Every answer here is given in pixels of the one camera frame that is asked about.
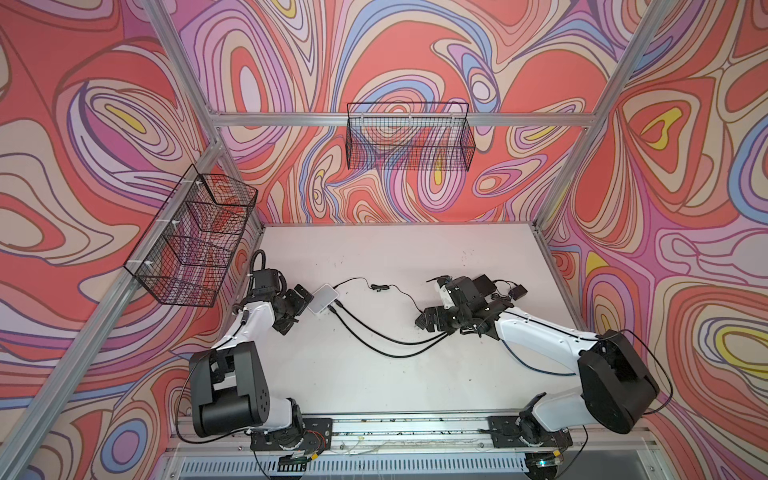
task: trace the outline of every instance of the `black mounting plate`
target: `black mounting plate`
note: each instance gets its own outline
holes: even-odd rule
[[[314,452],[315,450],[327,450],[331,448],[331,436],[333,435],[333,419],[308,419],[304,418],[304,428],[307,432],[304,433],[301,443],[296,447],[296,450],[304,450],[307,453]],[[320,439],[309,430],[318,432],[320,436],[325,439],[325,445],[321,445]],[[251,435],[250,449],[255,452],[285,452],[286,454],[291,450],[283,450],[276,442],[270,444],[266,443],[264,435],[256,432]]]
[[[517,425],[515,424],[517,420],[518,417],[516,415],[488,417],[488,430],[491,433],[494,448],[509,449],[530,447],[530,445],[519,438]],[[574,442],[571,438],[571,433],[563,432],[561,430],[552,433],[552,436],[545,440],[540,446],[566,449],[573,444]]]

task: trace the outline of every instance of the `perforated metal strip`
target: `perforated metal strip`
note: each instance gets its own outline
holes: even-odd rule
[[[278,472],[276,456],[260,456],[271,477],[296,475]],[[445,454],[321,455],[307,465],[304,475],[439,474],[527,472],[525,454],[516,452]],[[181,478],[253,477],[259,467],[253,457],[186,458]]]

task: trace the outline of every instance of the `white tabletop surface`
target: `white tabletop surface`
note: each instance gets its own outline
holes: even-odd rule
[[[281,270],[288,286],[310,292],[353,276],[394,283],[420,307],[438,306],[438,275],[483,273],[521,283],[528,295],[516,305],[574,327],[563,299],[526,224],[268,227],[261,243],[267,267]],[[339,288],[350,312],[393,338],[416,341],[435,335],[418,329],[411,300],[389,290],[376,293],[354,280]],[[393,354],[418,347],[389,343],[340,312],[366,341]],[[453,334],[411,359],[390,359],[367,349],[329,311],[308,310],[286,336],[270,329],[257,348],[272,396],[292,397],[303,412],[424,412],[520,409],[541,392],[578,385],[521,366],[493,339]],[[511,345],[530,365],[564,372],[558,363]]]

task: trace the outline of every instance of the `blue cable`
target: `blue cable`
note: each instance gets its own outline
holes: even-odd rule
[[[507,345],[507,343],[506,343],[504,340],[502,340],[502,343],[504,343],[504,346],[505,346],[505,347],[507,347],[507,351],[508,351],[508,352],[510,352],[510,353],[512,354],[512,356],[514,356],[514,358],[515,358],[515,359],[516,359],[518,362],[520,362],[520,363],[521,363],[521,364],[522,364],[522,365],[523,365],[525,368],[527,368],[527,369],[531,369],[531,370],[533,370],[534,372],[539,372],[539,373],[546,373],[547,375],[555,375],[555,376],[574,376],[574,375],[576,375],[576,374],[575,374],[575,373],[573,373],[573,372],[571,372],[571,373],[557,373],[557,372],[547,372],[546,370],[540,370],[540,369],[534,368],[534,367],[532,367],[532,366],[528,365],[526,362],[523,362],[522,360],[520,360],[520,357],[519,357],[519,356],[517,356],[517,355],[515,355],[515,352],[512,352],[512,349],[511,349],[511,348],[509,348],[509,345]]]

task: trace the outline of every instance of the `black wire mesh basket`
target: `black wire mesh basket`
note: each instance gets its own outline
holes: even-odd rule
[[[227,175],[198,173],[146,257],[129,256],[139,267],[126,268],[159,303],[213,306],[257,194]]]
[[[351,170],[463,170],[475,155],[465,102],[351,102],[346,166]]]

